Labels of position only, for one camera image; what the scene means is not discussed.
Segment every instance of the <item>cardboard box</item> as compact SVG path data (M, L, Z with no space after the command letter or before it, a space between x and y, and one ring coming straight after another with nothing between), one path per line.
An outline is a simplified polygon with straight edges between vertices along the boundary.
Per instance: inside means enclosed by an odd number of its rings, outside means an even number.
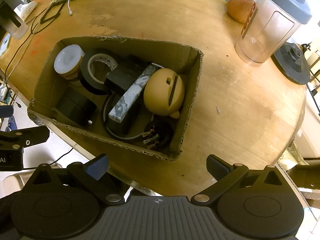
M84 52L94 48L106 48L112 52L126 57L134 54L147 62L154 62L163 67L177 72L185 84L186 93L183 105L180 109L180 118L175 120L168 117L174 127L174 135L170 145L159 151L148 150L142 141L132 144L119 141L105 132L101 121L101 109L106 96L97 96L88 92L85 88L76 88L78 91L92 100L98 109L94 113L92 125L77 128L69 125L66 120L53 110L66 88L70 85L67 80L57 74L53 63L58 53L66 46L78 44ZM84 134L88 137L107 142L118 147L128 148L146 155L155 155L160 159L174 161L182 153L184 133L188 125L193 102L199 83L203 53L191 46L166 41L141 40L126 37L73 37L59 41L47 59L41 75L38 79L34 98L30 101L28 112L40 119L46 119L56 126L63 126L71 131ZM151 120L152 114L143 106L132 126L129 134L136 135L143 131L144 126Z
M310 207L320 209L320 200L306 199Z
M309 165L296 165L287 173L306 199L320 200L320 160L306 160Z

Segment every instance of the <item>black ring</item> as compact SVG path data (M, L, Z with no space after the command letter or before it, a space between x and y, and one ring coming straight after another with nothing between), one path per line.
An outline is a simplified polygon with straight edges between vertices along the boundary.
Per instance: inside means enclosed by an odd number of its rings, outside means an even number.
M80 67L78 68L78 78L81 84L91 93L95 95L108 95L108 88L104 81L96 79L91 70L90 64L93 61L101 61L114 70L120 63L120 57L107 49L92 49L84 54Z
M116 139L118 139L118 140L122 140L122 141L125 141L125 142L136 142L136 141L142 140L142 138L143 138L143 137L142 137L143 131L142 131L141 133L133 136L133 137L121 137L121 136L116 135L115 133L113 133L113 132L106 126L106 117L105 117L106 113L105 113L105 112L106 112L106 108L107 108L107 106L108 106L108 103L109 103L109 101L111 101L110 99L112 98L113 95L114 95L114 93L111 94L110 96L108 96L108 97L106 98L106 100L104 101L103 106L102 106L101 121L102 121L102 123L103 123L103 128L105 129L105 131L106 131L108 134L110 134L112 137L114 137L114 138L116 138Z

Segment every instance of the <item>white container lid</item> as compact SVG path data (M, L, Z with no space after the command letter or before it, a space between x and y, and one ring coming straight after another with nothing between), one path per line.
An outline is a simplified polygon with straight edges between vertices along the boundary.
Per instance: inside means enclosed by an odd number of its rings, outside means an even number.
M82 56L84 56L84 52L79 45L69 45L57 55L54 61L54 70L58 74L67 73L78 64Z

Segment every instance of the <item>black circular pad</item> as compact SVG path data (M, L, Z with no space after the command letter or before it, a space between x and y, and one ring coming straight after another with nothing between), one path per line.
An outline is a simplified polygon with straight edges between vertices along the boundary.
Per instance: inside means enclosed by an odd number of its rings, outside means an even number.
M110 50L92 49L84 54L78 68L78 78L85 89L95 95L108 95L110 88L104 84L104 81L96 79L91 72L91 63L94 61L104 62L112 71L118 66L121 59Z
M296 232L303 209L292 192L277 192L274 186L231 190L217 203L217 215L232 231L252 239L278 239Z
M256 217L273 217L281 211L281 205L271 197L251 197L244 202L244 209Z
M59 191L21 192L11 208L15 227L32 239L61 239L74 236L94 223L98 201L90 193L63 186Z
M310 66L296 44L286 42L271 58L287 79L299 85L309 82Z

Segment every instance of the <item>yellow label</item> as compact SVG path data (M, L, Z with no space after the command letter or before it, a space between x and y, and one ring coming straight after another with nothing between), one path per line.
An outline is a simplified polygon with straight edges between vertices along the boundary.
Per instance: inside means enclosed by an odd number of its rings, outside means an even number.
M79 68L80 63L81 63L81 61L82 61L82 58L83 58L83 57L81 56L79 62L77 63L77 65L75 65L75 66L73 67L73 69L69 70L69 71L66 72L66 73L60 74L60 75L63 76L65 79L70 80L70 81L72 81L72 82L79 80L79 79L78 79L78 68Z

